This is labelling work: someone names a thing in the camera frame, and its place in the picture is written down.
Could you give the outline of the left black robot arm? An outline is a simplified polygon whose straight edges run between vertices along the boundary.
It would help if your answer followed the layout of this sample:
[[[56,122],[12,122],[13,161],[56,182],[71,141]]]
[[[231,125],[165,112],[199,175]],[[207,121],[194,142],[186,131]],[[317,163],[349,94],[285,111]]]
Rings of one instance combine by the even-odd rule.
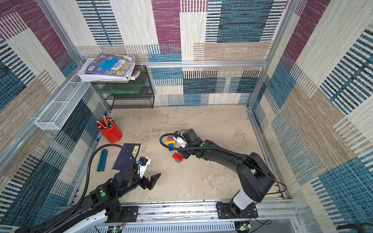
[[[17,233],[63,233],[81,223],[98,222],[98,214],[103,215],[104,222],[119,222],[123,217],[123,208],[119,198],[141,186],[153,189],[161,173],[150,179],[140,177],[134,169],[124,169],[105,183],[56,217],[34,227],[19,227]]]

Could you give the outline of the red long lego brick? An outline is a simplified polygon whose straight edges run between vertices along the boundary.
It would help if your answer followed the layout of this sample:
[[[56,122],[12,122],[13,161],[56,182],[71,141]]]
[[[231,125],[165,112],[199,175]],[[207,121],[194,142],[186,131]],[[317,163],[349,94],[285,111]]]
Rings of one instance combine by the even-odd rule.
[[[174,153],[173,156],[172,156],[172,158],[173,158],[174,160],[178,160],[178,161],[180,161],[180,162],[182,162],[182,161],[184,160],[184,158],[182,157],[182,155],[180,155],[180,154],[178,154],[178,153]]]

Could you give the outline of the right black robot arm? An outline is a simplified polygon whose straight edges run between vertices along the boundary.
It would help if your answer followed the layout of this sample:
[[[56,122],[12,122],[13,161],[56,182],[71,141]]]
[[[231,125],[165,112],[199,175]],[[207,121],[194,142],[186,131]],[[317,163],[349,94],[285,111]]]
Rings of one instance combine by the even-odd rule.
[[[212,141],[200,141],[200,144],[186,144],[179,154],[184,159],[191,155],[223,165],[236,172],[241,189],[229,203],[230,212],[235,217],[247,214],[248,206],[261,202],[275,183],[275,177],[257,153],[250,155],[224,149]]]

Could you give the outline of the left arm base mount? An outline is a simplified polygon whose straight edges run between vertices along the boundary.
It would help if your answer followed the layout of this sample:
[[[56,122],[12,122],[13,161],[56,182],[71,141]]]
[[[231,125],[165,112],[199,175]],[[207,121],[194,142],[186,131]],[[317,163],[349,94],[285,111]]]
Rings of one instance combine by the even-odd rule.
[[[136,222],[138,218],[138,211],[139,211],[139,206],[122,206],[122,211],[118,216],[115,216],[114,218],[108,219],[107,223],[124,223],[129,222]]]

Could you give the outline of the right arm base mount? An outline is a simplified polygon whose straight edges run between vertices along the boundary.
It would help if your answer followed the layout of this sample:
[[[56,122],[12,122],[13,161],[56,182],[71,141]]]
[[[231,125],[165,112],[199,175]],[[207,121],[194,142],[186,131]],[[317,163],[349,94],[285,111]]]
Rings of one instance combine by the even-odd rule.
[[[257,218],[258,212],[255,203],[251,203],[245,209],[240,209],[233,202],[223,203],[217,202],[216,209],[219,219],[231,218]]]

